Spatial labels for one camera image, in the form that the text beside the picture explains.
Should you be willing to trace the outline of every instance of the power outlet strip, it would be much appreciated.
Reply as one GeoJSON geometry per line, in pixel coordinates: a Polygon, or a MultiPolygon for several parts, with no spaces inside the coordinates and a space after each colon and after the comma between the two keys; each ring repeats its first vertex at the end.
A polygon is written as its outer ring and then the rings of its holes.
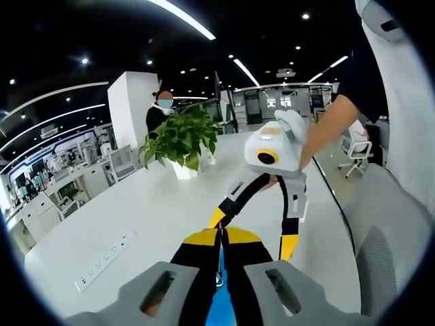
{"type": "Polygon", "coordinates": [[[101,257],[96,260],[89,268],[85,269],[81,276],[74,282],[75,287],[80,292],[84,292],[94,282],[98,276],[114,261],[117,256],[127,248],[135,237],[132,231],[124,232],[113,243],[110,248],[105,250],[101,257]]]}

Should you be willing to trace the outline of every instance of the yellow strip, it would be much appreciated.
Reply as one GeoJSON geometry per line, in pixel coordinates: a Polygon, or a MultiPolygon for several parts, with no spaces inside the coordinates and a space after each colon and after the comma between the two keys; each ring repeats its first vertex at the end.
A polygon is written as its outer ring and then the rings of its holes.
{"type": "Polygon", "coordinates": [[[220,222],[220,220],[223,219],[224,217],[225,217],[225,213],[222,212],[219,207],[216,207],[213,213],[213,217],[211,218],[209,228],[211,229],[215,228],[220,222]]]}
{"type": "Polygon", "coordinates": [[[239,228],[226,228],[230,245],[234,243],[261,242],[254,233],[239,228]]]}
{"type": "Polygon", "coordinates": [[[198,246],[214,246],[218,229],[205,229],[184,239],[183,243],[198,246]]]}
{"type": "Polygon", "coordinates": [[[281,236],[281,257],[280,260],[289,260],[298,244],[299,235],[292,234],[281,236]]]}
{"type": "Polygon", "coordinates": [[[274,151],[271,151],[267,148],[262,148],[257,151],[257,156],[261,153],[269,154],[270,156],[272,156],[275,159],[275,163],[273,164],[278,163],[278,154],[276,154],[274,151]]]}

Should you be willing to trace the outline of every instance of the black shirt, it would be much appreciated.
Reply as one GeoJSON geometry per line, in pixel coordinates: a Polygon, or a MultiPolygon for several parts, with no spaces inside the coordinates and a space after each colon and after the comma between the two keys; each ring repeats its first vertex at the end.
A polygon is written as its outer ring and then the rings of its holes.
{"type": "Polygon", "coordinates": [[[371,122],[376,122],[380,115],[388,116],[387,97],[358,14],[355,14],[354,31],[355,43],[338,94],[346,96],[371,122]]]}
{"type": "MultiPolygon", "coordinates": [[[[157,109],[156,107],[150,107],[147,113],[147,128],[148,128],[148,134],[151,133],[151,131],[154,131],[159,127],[163,122],[165,122],[168,119],[168,116],[165,115],[162,110],[157,109]]],[[[156,134],[150,134],[151,139],[155,139],[157,137],[156,134]]]]}

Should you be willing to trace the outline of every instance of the face mask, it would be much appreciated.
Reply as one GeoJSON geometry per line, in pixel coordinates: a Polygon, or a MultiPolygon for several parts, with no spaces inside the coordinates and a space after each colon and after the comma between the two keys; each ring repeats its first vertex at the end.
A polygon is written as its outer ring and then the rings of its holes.
{"type": "Polygon", "coordinates": [[[169,109],[173,103],[174,100],[157,100],[158,106],[162,109],[169,109]]]}

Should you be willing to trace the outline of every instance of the desk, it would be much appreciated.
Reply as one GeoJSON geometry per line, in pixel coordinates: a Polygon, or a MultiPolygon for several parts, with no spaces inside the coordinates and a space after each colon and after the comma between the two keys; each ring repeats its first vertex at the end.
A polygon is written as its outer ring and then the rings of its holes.
{"type": "MultiPolygon", "coordinates": [[[[185,237],[207,227],[244,165],[249,135],[219,136],[216,165],[204,163],[197,178],[177,180],[170,168],[153,162],[74,212],[26,255],[25,270],[35,288],[61,317],[114,302],[121,285],[157,261],[169,261],[185,237]],[[136,238],[80,293],[74,281],[126,230],[136,238]]],[[[310,206],[291,262],[324,286],[329,302],[359,312],[358,271],[339,209],[313,162],[306,172],[310,206]]],[[[276,259],[282,209],[275,186],[252,198],[232,225],[259,235],[276,259]]]]}
{"type": "MultiPolygon", "coordinates": [[[[59,181],[50,181],[48,184],[48,188],[45,190],[45,193],[47,194],[47,196],[50,196],[52,194],[55,194],[56,192],[59,191],[60,188],[66,186],[68,183],[75,181],[77,179],[79,179],[81,176],[83,176],[87,171],[89,171],[92,168],[95,168],[99,165],[104,166],[109,164],[109,160],[103,160],[102,162],[93,164],[91,166],[81,166],[79,170],[74,170],[72,173],[70,173],[69,175],[67,175],[65,178],[59,180],[59,181]]],[[[13,213],[13,215],[11,215],[10,217],[8,217],[6,219],[6,230],[8,232],[11,232],[12,229],[14,229],[20,222],[21,222],[21,217],[19,217],[16,213],[24,206],[24,203],[20,204],[19,207],[15,208],[15,211],[13,213]]]]}

